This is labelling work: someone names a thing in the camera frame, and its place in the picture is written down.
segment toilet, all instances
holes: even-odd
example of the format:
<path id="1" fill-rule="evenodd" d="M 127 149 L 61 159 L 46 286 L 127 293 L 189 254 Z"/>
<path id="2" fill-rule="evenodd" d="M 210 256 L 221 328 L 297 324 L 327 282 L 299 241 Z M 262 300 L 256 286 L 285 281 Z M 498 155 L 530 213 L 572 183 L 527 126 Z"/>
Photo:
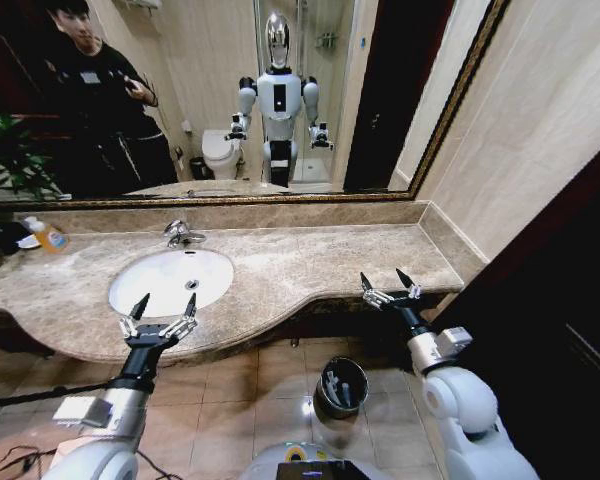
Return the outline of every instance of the toilet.
<path id="1" fill-rule="evenodd" d="M 226 130 L 205 130 L 202 156 L 216 180 L 234 180 L 240 159 L 240 140 L 225 140 Z"/>

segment silver robot head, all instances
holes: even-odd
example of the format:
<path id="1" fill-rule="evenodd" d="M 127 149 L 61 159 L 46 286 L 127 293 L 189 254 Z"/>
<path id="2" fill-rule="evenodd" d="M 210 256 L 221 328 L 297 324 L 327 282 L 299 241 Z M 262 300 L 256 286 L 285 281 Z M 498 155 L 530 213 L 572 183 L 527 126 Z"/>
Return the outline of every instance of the silver robot head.
<path id="1" fill-rule="evenodd" d="M 289 26 L 287 19 L 273 12 L 267 19 L 265 27 L 269 58 L 273 68 L 285 68 L 289 57 Z"/>

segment person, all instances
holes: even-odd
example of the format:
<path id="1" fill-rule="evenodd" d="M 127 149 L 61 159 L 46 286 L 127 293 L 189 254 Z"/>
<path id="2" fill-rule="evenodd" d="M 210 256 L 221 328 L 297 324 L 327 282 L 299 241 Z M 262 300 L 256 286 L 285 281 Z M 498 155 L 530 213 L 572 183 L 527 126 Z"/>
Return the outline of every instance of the person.
<path id="1" fill-rule="evenodd" d="M 46 59 L 58 82 L 58 105 L 77 131 L 80 161 L 63 167 L 77 180 L 71 193 L 115 195 L 177 182 L 168 141 L 145 114 L 145 106 L 158 106 L 155 90 L 94 34 L 86 0 L 48 0 L 46 8 L 71 40 Z"/>

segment glass shower door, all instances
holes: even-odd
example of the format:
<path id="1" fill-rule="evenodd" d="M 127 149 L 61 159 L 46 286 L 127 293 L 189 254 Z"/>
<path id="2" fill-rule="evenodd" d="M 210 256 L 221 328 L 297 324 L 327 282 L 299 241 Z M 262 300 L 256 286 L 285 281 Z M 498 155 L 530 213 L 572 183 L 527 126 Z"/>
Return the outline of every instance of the glass shower door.
<path id="1" fill-rule="evenodd" d="M 254 0 L 260 73 L 268 66 L 264 27 L 277 11 L 287 17 L 291 33 L 289 65 L 293 73 L 315 77 L 320 86 L 318 122 L 327 122 L 335 142 L 340 126 L 354 0 Z M 329 191 L 335 150 L 310 146 L 306 115 L 296 120 L 298 160 L 289 187 L 295 191 Z"/>

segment orange soap bottle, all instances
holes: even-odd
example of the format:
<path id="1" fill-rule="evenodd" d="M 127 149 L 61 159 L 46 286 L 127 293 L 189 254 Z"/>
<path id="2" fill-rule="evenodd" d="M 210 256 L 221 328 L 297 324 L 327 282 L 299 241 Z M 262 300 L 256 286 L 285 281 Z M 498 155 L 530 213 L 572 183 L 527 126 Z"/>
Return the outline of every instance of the orange soap bottle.
<path id="1" fill-rule="evenodd" d="M 68 235 L 55 229 L 53 226 L 41 222 L 36 217 L 27 217 L 24 219 L 31 233 L 42 245 L 46 251 L 51 253 L 60 253 L 69 243 Z"/>

